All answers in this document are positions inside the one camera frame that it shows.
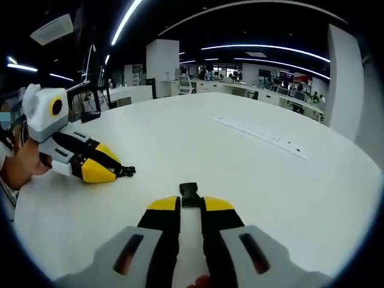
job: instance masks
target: black circle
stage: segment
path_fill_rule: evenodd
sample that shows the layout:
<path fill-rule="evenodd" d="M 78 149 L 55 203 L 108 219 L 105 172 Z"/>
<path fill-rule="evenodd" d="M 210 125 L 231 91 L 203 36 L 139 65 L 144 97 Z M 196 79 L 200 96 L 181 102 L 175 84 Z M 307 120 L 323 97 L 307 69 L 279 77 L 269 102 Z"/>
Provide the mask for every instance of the black circle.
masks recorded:
<path fill-rule="evenodd" d="M 52 114 L 55 116 L 60 113 L 62 107 L 62 101 L 57 99 L 52 106 Z"/>

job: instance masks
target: round white table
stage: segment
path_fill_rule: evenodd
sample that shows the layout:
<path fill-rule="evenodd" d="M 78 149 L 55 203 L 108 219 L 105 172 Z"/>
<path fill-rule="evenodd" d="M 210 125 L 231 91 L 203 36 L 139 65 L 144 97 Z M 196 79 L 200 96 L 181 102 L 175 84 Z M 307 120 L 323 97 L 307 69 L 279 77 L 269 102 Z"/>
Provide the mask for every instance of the round white table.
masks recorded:
<path fill-rule="evenodd" d="M 307 160 L 212 119 L 225 116 L 292 139 Z M 102 141 L 132 178 L 85 184 L 49 172 L 24 186 L 16 233 L 55 280 L 92 263 L 95 251 L 138 224 L 153 201 L 197 182 L 201 196 L 229 201 L 308 271 L 336 276 L 353 257 L 375 216 L 382 171 L 355 144 L 289 110 L 222 93 L 176 96 L 103 112 L 76 123 Z M 200 211 L 182 209 L 174 287 L 207 272 Z"/>

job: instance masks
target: chair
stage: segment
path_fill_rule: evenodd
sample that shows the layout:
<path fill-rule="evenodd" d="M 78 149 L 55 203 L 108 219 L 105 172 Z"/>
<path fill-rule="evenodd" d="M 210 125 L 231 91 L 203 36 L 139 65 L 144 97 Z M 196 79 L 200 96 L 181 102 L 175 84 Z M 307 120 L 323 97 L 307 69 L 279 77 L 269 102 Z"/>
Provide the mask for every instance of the chair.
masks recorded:
<path fill-rule="evenodd" d="M 305 97 L 305 94 L 303 92 L 301 92 L 301 91 L 295 91 L 293 97 L 298 99 L 298 100 L 304 101 L 304 102 L 306 102 L 306 99 L 307 99 Z M 294 112 L 300 113 L 300 114 L 304 114 L 304 108 L 303 108 L 302 105 L 297 104 L 297 103 L 293 103 L 292 106 L 293 106 L 293 111 Z"/>
<path fill-rule="evenodd" d="M 192 87 L 189 76 L 179 76 L 179 95 L 196 93 L 196 88 Z"/>
<path fill-rule="evenodd" d="M 247 92 L 247 97 L 252 98 L 253 100 L 258 100 L 259 99 L 259 92 L 258 91 L 255 91 L 254 93 Z"/>

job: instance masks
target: gray plastic cover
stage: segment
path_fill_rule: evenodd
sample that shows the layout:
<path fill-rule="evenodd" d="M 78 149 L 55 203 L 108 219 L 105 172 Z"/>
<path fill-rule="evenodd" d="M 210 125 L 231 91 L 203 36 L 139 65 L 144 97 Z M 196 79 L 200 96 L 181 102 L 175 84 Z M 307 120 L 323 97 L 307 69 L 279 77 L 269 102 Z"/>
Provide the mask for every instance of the gray plastic cover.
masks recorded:
<path fill-rule="evenodd" d="M 220 231 L 235 267 L 238 288 L 321 288 L 331 278 L 307 272 L 289 258 L 286 247 L 254 225 Z M 269 269 L 259 274 L 241 236 L 250 235 L 268 261 Z"/>
<path fill-rule="evenodd" d="M 55 285 L 68 288 L 144 288 L 149 264 L 161 234 L 160 230 L 128 226 L 96 251 L 91 266 L 78 274 L 56 280 Z M 127 275 L 121 275 L 114 270 L 114 266 L 134 235 L 142 235 L 143 238 L 134 253 Z"/>

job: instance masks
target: person's hand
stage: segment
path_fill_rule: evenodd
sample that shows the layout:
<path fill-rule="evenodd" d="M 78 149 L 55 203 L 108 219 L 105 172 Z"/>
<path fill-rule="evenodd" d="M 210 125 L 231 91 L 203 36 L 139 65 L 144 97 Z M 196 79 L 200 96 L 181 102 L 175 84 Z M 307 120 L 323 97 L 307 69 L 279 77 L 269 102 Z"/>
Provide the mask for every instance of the person's hand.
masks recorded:
<path fill-rule="evenodd" d="M 211 278 L 208 275 L 202 275 L 194 285 L 189 285 L 187 288 L 212 288 Z"/>
<path fill-rule="evenodd" d="M 42 175 L 50 169 L 40 161 L 38 142 L 32 139 L 28 139 L 24 146 L 19 149 L 16 158 L 31 175 Z"/>
<path fill-rule="evenodd" d="M 47 162 L 51 164 L 52 159 L 48 157 Z M 38 143 L 29 139 L 16 155 L 5 158 L 0 176 L 11 189 L 19 190 L 32 175 L 42 175 L 49 169 L 40 161 Z"/>

